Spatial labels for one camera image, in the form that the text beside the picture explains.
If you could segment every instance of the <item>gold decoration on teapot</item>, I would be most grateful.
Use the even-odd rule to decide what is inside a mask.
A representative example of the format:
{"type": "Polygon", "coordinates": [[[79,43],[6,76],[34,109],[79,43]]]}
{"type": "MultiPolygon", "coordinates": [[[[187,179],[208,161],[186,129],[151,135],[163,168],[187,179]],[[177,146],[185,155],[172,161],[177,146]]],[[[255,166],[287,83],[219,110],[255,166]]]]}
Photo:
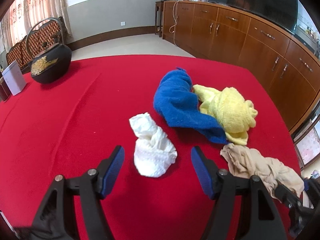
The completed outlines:
{"type": "Polygon", "coordinates": [[[55,64],[58,61],[58,59],[47,61],[47,56],[44,56],[40,59],[38,59],[36,62],[32,63],[31,65],[31,75],[39,75],[41,72],[43,72],[47,67],[55,64]]]}

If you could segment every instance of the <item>black teapot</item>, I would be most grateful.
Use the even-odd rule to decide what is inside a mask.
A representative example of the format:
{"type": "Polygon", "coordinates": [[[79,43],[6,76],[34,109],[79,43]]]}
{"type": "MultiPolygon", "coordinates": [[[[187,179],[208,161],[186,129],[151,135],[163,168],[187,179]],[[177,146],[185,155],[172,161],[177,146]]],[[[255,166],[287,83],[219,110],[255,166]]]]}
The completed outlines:
{"type": "Polygon", "coordinates": [[[54,20],[59,24],[62,44],[55,41],[56,43],[47,47],[34,57],[31,65],[31,77],[41,84],[48,84],[62,77],[68,71],[72,56],[71,49],[64,44],[60,21],[50,17],[38,22],[28,33],[26,38],[26,49],[30,57],[33,58],[28,44],[30,34],[39,23],[46,20],[54,20]]]}

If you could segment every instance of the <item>teapot handle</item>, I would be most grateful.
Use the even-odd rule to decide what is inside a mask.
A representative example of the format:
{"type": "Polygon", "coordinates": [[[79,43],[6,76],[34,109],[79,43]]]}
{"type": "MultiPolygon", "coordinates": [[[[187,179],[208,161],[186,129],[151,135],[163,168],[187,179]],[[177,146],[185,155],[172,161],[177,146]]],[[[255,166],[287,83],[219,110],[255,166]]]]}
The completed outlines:
{"type": "Polygon", "coordinates": [[[26,38],[26,49],[27,49],[27,52],[28,52],[29,56],[32,58],[32,60],[34,60],[34,57],[33,57],[32,53],[31,53],[31,51],[30,51],[30,48],[29,48],[29,46],[28,46],[28,41],[29,41],[30,34],[31,34],[31,32],[33,31],[33,29],[34,29],[39,23],[44,22],[44,21],[46,21],[46,20],[54,20],[54,21],[56,21],[56,22],[59,24],[60,31],[61,31],[62,44],[64,44],[63,31],[62,31],[62,26],[61,26],[60,20],[57,19],[57,18],[53,18],[53,17],[45,18],[45,19],[41,20],[40,22],[37,22],[36,25],[34,25],[34,26],[31,28],[31,30],[29,31],[29,33],[28,33],[28,35],[27,35],[27,38],[26,38]]]}

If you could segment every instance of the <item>towel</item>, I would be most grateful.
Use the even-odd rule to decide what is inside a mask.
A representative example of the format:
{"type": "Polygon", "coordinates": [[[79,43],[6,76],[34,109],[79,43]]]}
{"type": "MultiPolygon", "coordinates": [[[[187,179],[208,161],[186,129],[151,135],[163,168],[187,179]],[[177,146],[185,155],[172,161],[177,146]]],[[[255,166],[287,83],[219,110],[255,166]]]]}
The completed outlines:
{"type": "Polygon", "coordinates": [[[192,82],[184,69],[168,72],[153,99],[154,109],[170,127],[193,128],[213,143],[226,144],[226,135],[217,120],[198,110],[198,98],[191,93],[192,82]]]}
{"type": "Polygon", "coordinates": [[[258,111],[250,100],[245,101],[235,88],[219,91],[201,85],[193,86],[194,93],[203,102],[200,112],[216,118],[225,130],[227,139],[235,144],[247,145],[249,128],[256,126],[258,111]]]}
{"type": "Polygon", "coordinates": [[[274,190],[278,187],[278,181],[297,197],[304,189],[303,180],[293,169],[278,159],[263,157],[256,149],[230,143],[223,147],[220,155],[228,162],[232,175],[246,179],[252,175],[259,176],[273,198],[276,198],[274,190]]]}

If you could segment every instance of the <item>white box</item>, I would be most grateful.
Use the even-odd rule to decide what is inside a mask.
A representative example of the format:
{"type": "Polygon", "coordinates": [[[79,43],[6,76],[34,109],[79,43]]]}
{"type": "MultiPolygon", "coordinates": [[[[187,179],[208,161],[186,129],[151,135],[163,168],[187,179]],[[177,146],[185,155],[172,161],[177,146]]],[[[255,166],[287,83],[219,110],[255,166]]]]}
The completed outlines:
{"type": "Polygon", "coordinates": [[[27,84],[16,60],[2,72],[2,75],[14,96],[20,93],[27,84]]]}

